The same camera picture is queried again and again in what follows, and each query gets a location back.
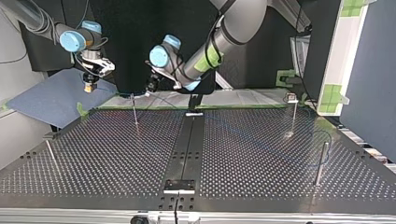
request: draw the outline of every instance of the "gray panel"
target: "gray panel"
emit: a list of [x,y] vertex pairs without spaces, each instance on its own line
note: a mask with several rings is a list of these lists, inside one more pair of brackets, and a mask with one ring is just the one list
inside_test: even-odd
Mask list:
[[[150,208],[149,198],[154,200],[152,198],[159,197],[161,192],[168,160],[182,124],[182,117],[173,115],[169,111],[139,111],[140,124],[136,127],[133,111],[95,112],[51,143],[56,161],[51,159],[48,150],[39,148],[17,161],[17,169],[5,170],[0,195],[18,200],[9,204],[4,203],[7,200],[0,200],[0,206],[15,206],[24,197],[41,197],[38,203],[25,206],[40,207],[42,203],[44,206],[81,208],[84,203],[91,203],[91,198],[101,198],[120,201],[118,205],[91,206]],[[74,203],[64,204],[62,198],[72,198]],[[147,200],[148,205],[139,204],[134,198]],[[159,199],[151,209],[156,209],[157,203]]]
[[396,161],[396,1],[369,6],[361,33],[341,121],[348,129]]
[[78,103],[88,111],[117,92],[115,85],[102,79],[98,81],[98,90],[85,92],[83,73],[75,68],[58,72],[10,100],[7,106],[31,118],[64,128],[80,117]]
[[[205,117],[197,210],[394,214],[396,176],[325,119],[299,110],[293,126],[292,108]],[[332,145],[315,187],[326,141]]]

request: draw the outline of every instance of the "end effector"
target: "end effector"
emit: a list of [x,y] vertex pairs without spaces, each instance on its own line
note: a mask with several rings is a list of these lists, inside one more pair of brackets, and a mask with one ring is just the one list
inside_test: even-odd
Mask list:
[[200,78],[190,78],[185,73],[186,64],[179,54],[181,41],[173,35],[167,35],[161,45],[155,46],[149,54],[148,65],[152,75],[149,79],[148,90],[156,91],[158,83],[167,77],[174,81],[174,90],[185,87],[192,91],[200,83]]
[[82,79],[85,92],[93,92],[99,79],[116,68],[102,55],[100,49],[107,38],[102,38],[102,26],[95,21],[84,21],[81,29],[63,32],[59,42],[65,50],[74,53],[76,61],[84,68]]

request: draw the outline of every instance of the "green tape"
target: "green tape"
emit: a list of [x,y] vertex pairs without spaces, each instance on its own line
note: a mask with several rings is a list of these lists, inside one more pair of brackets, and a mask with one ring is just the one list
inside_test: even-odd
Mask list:
[[338,104],[341,103],[341,85],[325,85],[320,100],[319,112],[335,113]]
[[[288,105],[199,105],[197,109],[266,109],[266,108],[285,108]],[[131,106],[101,106],[99,110],[111,110],[111,109],[121,109],[121,110],[132,110]],[[137,106],[136,110],[186,110],[187,106],[154,106],[154,107],[144,107]]]
[[1,105],[1,109],[2,109],[2,110],[8,110],[7,102],[5,102],[5,103],[3,103],[3,104]]
[[304,92],[303,95],[301,96],[301,101],[299,102],[299,105],[305,105],[306,98],[308,98],[308,94]]
[[276,75],[276,86],[277,87],[286,87],[286,88],[292,88],[293,84],[286,84],[286,82],[281,81],[280,79],[282,77],[295,77],[296,72],[294,70],[279,70],[277,71]]
[[84,109],[82,108],[82,103],[80,103],[80,102],[77,103],[77,111],[78,111],[79,115],[80,115],[82,118],[87,118],[88,115],[90,114],[89,111],[84,110]]
[[184,110],[188,109],[187,106],[170,106],[170,105],[160,105],[160,106],[151,106],[147,108],[146,106],[136,106],[135,108],[133,106],[129,105],[112,105],[112,106],[101,106],[98,107],[99,110],[112,110],[112,109],[119,109],[119,110]]
[[359,17],[364,0],[344,0],[341,17]]
[[[213,48],[213,45],[210,46],[210,48],[207,50],[207,57],[209,58],[210,63],[217,67],[220,65],[219,63],[219,55],[216,53],[215,48]],[[206,72],[209,70],[211,67],[209,63],[206,60],[205,54],[202,56],[202,58],[198,61],[198,63],[195,64],[194,68],[202,73]]]
[[288,105],[199,105],[198,109],[268,109],[285,108]]

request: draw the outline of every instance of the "white cable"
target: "white cable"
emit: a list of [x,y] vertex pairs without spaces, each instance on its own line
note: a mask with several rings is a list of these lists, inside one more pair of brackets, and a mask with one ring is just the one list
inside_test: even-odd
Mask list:
[[56,33],[56,27],[55,27],[55,22],[53,21],[53,18],[45,10],[43,10],[41,7],[39,7],[34,1],[30,0],[30,2],[40,12],[41,24],[36,29],[32,29],[27,26],[26,26],[26,29],[36,35],[42,35],[42,34],[46,33],[50,28],[51,29],[50,34],[51,34],[51,38],[53,39],[53,44],[56,45],[58,34]]
[[102,43],[98,44],[97,46],[94,46],[95,48],[100,48],[102,47],[105,43],[107,43],[108,37],[103,37],[102,38]]

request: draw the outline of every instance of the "black cable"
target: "black cable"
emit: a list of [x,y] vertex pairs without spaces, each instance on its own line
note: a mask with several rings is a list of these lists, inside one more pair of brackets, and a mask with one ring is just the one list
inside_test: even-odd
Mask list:
[[176,205],[175,205],[175,211],[174,211],[174,215],[175,215],[175,224],[178,224],[178,217],[177,217],[178,196],[179,196],[179,194],[177,195]]
[[87,0],[87,3],[85,5],[85,9],[84,9],[84,14],[82,14],[81,20],[79,21],[78,25],[76,26],[76,29],[82,24],[82,22],[84,21],[85,17],[87,16],[88,5],[89,4],[90,4],[90,0]]
[[66,12],[64,11],[64,0],[61,0],[62,13],[64,14],[64,24],[67,25]]
[[186,75],[186,73],[184,73],[184,71],[180,68],[180,66],[183,64],[183,58],[182,58],[182,56],[180,55],[180,54],[177,54],[177,66],[175,66],[175,62],[173,61],[173,59],[172,59],[172,57],[171,57],[171,54],[168,52],[168,50],[166,49],[166,48],[163,48],[164,50],[165,50],[165,52],[166,52],[166,55],[168,56],[168,58],[169,58],[169,60],[170,60],[170,62],[171,62],[171,65],[172,65],[172,72],[171,72],[171,76],[173,76],[174,78],[175,78],[175,80],[177,81],[177,76],[175,76],[175,72],[178,70],[179,72],[180,72],[180,74],[184,77],[184,78],[186,78],[187,80],[189,80],[189,81],[192,81],[192,82],[194,82],[194,81],[198,81],[198,80],[196,80],[196,79],[193,79],[193,78],[190,78],[190,77],[188,77],[187,75]]
[[5,63],[17,63],[17,62],[19,62],[19,61],[22,61],[26,56],[27,56],[27,50],[25,51],[25,53],[23,54],[23,56],[21,56],[19,59],[12,60],[12,61],[8,61],[8,62],[0,62],[0,64],[5,64]]
[[334,117],[332,117],[332,116],[326,116],[326,117],[324,117],[325,119],[330,119],[330,120],[332,120],[332,122],[334,122],[337,126],[340,126],[340,125],[342,125],[342,126],[344,126],[340,121],[338,121],[338,120],[336,120]]
[[304,0],[302,1],[301,5],[300,5],[300,9],[299,9],[298,15],[297,15],[297,22],[296,22],[296,27],[295,27],[295,29],[296,29],[296,35],[294,36],[294,51],[295,51],[295,56],[296,56],[296,61],[297,61],[297,67],[298,67],[298,72],[299,72],[299,78],[300,78],[300,80],[301,80],[302,83],[303,83],[303,87],[304,87],[304,89],[305,89],[306,95],[307,95],[308,98],[311,100],[312,105],[314,106],[315,110],[318,112],[318,108],[317,108],[317,106],[315,105],[315,103],[313,102],[313,98],[311,97],[311,95],[309,94],[308,89],[307,89],[306,86],[305,86],[305,82],[304,82],[304,79],[303,79],[303,77],[302,77],[302,73],[303,73],[303,72],[301,71],[301,68],[300,68],[299,57],[298,57],[298,53],[297,53],[298,22],[300,21],[301,13],[302,13],[302,11],[303,11],[303,4],[304,4]]
[[[209,34],[208,34],[206,42],[205,42],[205,59],[206,59],[206,62],[207,62],[207,64],[209,64],[210,68],[215,69],[215,70],[218,68],[218,66],[214,66],[212,64],[212,62],[210,62],[208,51],[209,51],[210,44],[212,44],[215,52],[218,54],[218,57],[219,57],[218,64],[222,63],[222,56],[220,54],[218,45],[216,44],[216,40],[215,40],[215,32],[217,30],[216,26],[219,23],[219,21],[221,20],[221,17],[222,17],[222,15],[219,14],[218,17],[216,18],[215,23],[212,25],[212,28],[210,28]],[[209,76],[210,76],[210,74],[207,73],[204,77],[201,78],[201,80],[203,81],[203,80],[207,79]]]
[[145,113],[145,112],[148,112],[148,111],[149,111],[149,109],[150,109],[151,106],[154,104],[154,102],[155,102],[155,99],[154,99],[153,101],[151,101],[151,103],[143,110],[142,115],[141,115],[139,118],[137,118],[138,121],[142,120],[142,118],[145,117],[145,115],[147,114],[147,113]]

